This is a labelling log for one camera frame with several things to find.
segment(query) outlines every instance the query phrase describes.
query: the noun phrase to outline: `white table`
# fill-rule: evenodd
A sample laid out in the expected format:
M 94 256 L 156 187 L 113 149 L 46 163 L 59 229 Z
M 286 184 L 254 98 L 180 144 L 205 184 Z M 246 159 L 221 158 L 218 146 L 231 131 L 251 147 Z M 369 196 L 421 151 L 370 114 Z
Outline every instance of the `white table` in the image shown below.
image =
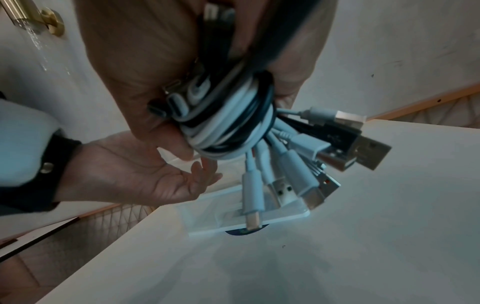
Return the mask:
M 189 238 L 156 210 L 39 303 L 479 303 L 480 132 L 390 121 L 393 146 L 305 219 Z

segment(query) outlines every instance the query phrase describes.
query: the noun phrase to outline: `black strap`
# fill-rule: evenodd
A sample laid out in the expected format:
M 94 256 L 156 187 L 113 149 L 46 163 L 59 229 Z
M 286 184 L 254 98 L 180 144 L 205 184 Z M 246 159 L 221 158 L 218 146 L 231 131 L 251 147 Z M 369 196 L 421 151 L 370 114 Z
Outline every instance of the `black strap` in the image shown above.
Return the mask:
M 35 178 L 20 187 L 0 187 L 0 204 L 18 210 L 18 213 L 55 209 L 58 203 L 53 199 L 58 184 L 75 148 L 81 144 L 77 140 L 52 135 Z

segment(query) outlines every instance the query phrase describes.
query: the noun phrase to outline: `jacket sleeve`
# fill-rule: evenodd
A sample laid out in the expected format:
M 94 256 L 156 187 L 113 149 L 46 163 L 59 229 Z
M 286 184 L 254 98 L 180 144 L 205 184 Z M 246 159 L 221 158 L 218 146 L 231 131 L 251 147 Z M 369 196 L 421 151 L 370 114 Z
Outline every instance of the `jacket sleeve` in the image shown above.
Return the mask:
M 54 209 L 57 185 L 79 141 L 50 115 L 0 99 L 0 215 Z

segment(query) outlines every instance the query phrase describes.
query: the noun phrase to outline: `metal button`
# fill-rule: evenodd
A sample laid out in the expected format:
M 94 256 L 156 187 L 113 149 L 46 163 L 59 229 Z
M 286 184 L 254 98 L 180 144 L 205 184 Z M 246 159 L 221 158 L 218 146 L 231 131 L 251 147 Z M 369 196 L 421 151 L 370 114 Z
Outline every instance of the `metal button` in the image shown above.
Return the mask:
M 52 163 L 43 163 L 40 169 L 40 173 L 47 174 L 50 173 L 54 169 L 54 165 Z

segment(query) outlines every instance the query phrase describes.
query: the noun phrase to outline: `wooden frame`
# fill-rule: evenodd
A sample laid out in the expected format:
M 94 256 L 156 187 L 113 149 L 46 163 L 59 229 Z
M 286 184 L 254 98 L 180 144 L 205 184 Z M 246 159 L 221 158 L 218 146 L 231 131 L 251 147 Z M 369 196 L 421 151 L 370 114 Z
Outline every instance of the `wooden frame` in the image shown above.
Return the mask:
M 372 119 L 390 120 L 390 119 L 401 117 L 401 116 L 404 116 L 404 115 L 407 115 L 407 114 L 410 114 L 410 113 L 414 113 L 414 112 L 425 110 L 425 109 L 428 109 L 428 108 L 431 108 L 431 107 L 434 107 L 434 106 L 438 106 L 438 105 L 441 105 L 441 104 L 444 104 L 444 103 L 447 103 L 447 102 L 450 102 L 450 101 L 454 101 L 454 100 L 460 99 L 462 97 L 473 95 L 473 94 L 476 94 L 476 93 L 480 93 L 480 83 L 478 83 L 474 86 L 471 86 L 471 87 L 466 87 L 466 88 L 460 89 L 458 91 L 434 96 L 430 99 L 417 102 L 417 103 L 412 104 L 410 106 L 406 106 L 406 107 L 403 107 L 403 108 L 400 108 L 400 109 L 397 109 L 397 110 L 393 110 L 391 112 L 387 112 L 387 113 L 384 113 L 384 114 L 380 114 L 380 115 L 377 115 L 377 116 L 369 117 L 368 119 L 369 120 L 372 120 Z

